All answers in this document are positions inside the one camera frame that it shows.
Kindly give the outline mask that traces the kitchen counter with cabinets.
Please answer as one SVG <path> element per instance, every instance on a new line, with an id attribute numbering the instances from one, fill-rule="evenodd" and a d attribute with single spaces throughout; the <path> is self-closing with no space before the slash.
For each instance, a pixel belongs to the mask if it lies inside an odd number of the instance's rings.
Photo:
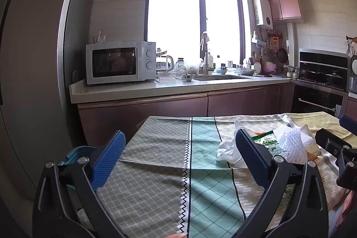
<path id="1" fill-rule="evenodd" d="M 294 85 L 284 77 L 208 75 L 190 82 L 158 81 L 70 86 L 87 144 L 97 146 L 115 130 L 130 140 L 150 116 L 219 117 L 272 115 L 292 107 Z"/>

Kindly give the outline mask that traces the patterned green beige tablecloth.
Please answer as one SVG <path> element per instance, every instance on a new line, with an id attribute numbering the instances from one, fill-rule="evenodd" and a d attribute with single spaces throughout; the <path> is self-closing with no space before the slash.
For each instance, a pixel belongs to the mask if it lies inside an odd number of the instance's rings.
<path id="1" fill-rule="evenodd" d="M 231 237 L 263 195 L 248 170 L 217 160 L 218 120 L 238 119 L 251 136 L 280 126 L 325 128 L 352 146 L 337 118 L 308 114 L 149 117 L 131 138 L 98 197 L 129 237 Z M 335 158 L 318 146 L 317 163 L 330 211 L 348 191 L 336 183 Z"/>

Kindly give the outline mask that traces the grey rice cooker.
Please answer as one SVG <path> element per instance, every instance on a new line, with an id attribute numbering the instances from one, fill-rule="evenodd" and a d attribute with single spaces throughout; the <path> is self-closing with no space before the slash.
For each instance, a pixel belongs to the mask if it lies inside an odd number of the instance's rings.
<path id="1" fill-rule="evenodd" d="M 357 55 L 350 58 L 349 92 L 357 93 Z"/>

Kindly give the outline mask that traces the white microwave oven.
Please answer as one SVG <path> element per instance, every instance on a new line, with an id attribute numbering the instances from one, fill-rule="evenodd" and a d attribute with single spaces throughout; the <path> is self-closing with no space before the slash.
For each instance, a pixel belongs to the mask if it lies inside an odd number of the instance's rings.
<path id="1" fill-rule="evenodd" d="M 156 78 L 156 43 L 113 41 L 86 46 L 88 85 L 139 82 Z"/>

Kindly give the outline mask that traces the blue white ceramic bowl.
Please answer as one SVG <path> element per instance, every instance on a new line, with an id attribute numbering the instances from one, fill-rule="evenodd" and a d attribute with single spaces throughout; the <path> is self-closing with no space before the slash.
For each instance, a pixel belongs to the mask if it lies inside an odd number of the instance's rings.
<path id="1" fill-rule="evenodd" d="M 183 74 L 180 79 L 185 82 L 192 82 L 194 78 L 195 74 Z"/>

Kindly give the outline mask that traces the pink upper wall cabinet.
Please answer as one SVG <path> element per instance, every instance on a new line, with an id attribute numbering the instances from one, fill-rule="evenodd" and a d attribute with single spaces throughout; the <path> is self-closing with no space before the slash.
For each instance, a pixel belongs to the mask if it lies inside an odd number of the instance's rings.
<path id="1" fill-rule="evenodd" d="M 274 22 L 303 22 L 299 0 L 268 0 Z"/>

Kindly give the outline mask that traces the white tissue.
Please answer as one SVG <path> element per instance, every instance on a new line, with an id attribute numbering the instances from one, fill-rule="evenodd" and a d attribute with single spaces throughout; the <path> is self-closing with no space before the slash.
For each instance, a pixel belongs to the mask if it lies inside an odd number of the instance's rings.
<path id="1" fill-rule="evenodd" d="M 237 148 L 235 140 L 239 129 L 246 128 L 238 119 L 217 121 L 217 130 L 220 138 L 217 148 L 217 160 L 228 162 L 235 168 L 246 169 L 247 165 Z"/>

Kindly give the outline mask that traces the white wall water heater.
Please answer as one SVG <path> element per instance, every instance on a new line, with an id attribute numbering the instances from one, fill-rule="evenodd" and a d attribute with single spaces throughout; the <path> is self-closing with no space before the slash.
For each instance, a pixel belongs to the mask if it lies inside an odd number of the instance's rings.
<path id="1" fill-rule="evenodd" d="M 265 30 L 273 30 L 273 19 L 268 0 L 253 0 L 256 25 Z"/>

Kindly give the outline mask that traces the glass electric kettle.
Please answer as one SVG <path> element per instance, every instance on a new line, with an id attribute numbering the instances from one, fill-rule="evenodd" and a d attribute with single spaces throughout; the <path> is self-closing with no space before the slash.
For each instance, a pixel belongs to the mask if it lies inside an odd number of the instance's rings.
<path id="1" fill-rule="evenodd" d="M 159 56 L 156 58 L 157 72 L 168 72 L 174 69 L 174 59 L 171 56 Z"/>

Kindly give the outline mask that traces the white foam fruit net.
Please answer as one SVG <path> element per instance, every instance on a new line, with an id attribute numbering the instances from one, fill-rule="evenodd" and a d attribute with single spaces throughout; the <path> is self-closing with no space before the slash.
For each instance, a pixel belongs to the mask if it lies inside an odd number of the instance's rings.
<path id="1" fill-rule="evenodd" d="M 280 155 L 287 162 L 305 164 L 308 153 L 316 154 L 316 152 L 319 152 L 314 137 L 307 126 L 280 126 L 274 129 L 273 132 L 279 146 L 282 148 Z"/>

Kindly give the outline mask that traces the green white snack wrapper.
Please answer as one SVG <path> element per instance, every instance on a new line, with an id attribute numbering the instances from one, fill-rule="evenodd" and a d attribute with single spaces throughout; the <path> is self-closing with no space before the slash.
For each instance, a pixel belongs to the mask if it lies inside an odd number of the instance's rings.
<path id="1" fill-rule="evenodd" d="M 252 139 L 257 144 L 263 145 L 271 155 L 280 155 L 284 151 L 272 130 L 260 135 L 256 135 L 252 137 Z"/>

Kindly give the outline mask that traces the black built-in oven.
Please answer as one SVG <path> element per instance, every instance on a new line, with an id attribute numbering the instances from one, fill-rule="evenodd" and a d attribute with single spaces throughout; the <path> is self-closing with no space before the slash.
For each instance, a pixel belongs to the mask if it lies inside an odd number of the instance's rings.
<path id="1" fill-rule="evenodd" d="M 293 80 L 292 113 L 346 111 L 350 58 L 344 53 L 301 48 L 298 78 Z"/>

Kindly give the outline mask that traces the large kitchen window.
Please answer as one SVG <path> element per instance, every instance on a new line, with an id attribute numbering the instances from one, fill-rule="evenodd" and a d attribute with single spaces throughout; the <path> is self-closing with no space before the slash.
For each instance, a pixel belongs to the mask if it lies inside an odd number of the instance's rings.
<path id="1" fill-rule="evenodd" d="M 144 40 L 155 41 L 175 59 L 201 56 L 201 35 L 217 65 L 246 56 L 243 0 L 145 0 Z"/>

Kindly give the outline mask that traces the black hanging frying pan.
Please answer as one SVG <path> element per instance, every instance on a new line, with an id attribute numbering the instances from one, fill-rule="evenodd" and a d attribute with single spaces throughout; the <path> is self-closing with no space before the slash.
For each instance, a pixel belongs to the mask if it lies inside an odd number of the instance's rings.
<path id="1" fill-rule="evenodd" d="M 278 60 L 282 64 L 286 64 L 289 60 L 288 52 L 286 50 L 286 44 L 283 39 L 279 39 L 279 49 L 277 52 Z"/>

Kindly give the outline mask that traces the grey refrigerator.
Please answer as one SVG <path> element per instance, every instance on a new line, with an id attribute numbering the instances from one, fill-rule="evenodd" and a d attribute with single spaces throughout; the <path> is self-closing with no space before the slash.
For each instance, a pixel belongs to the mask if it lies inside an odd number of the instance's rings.
<path id="1" fill-rule="evenodd" d="M 69 87 L 85 78 L 93 0 L 1 0 L 1 163 L 26 198 L 85 143 Z"/>

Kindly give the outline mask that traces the chrome sink faucet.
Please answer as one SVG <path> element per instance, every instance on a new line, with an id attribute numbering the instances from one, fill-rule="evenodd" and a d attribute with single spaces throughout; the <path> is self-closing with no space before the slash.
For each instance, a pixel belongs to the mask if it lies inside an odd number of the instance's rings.
<path id="1" fill-rule="evenodd" d="M 208 51 L 208 42 L 209 42 L 208 34 L 206 31 L 204 31 L 201 34 L 201 41 L 200 41 L 200 57 L 203 60 L 202 73 L 204 75 L 209 75 L 215 69 L 213 65 L 213 57 L 209 54 Z"/>

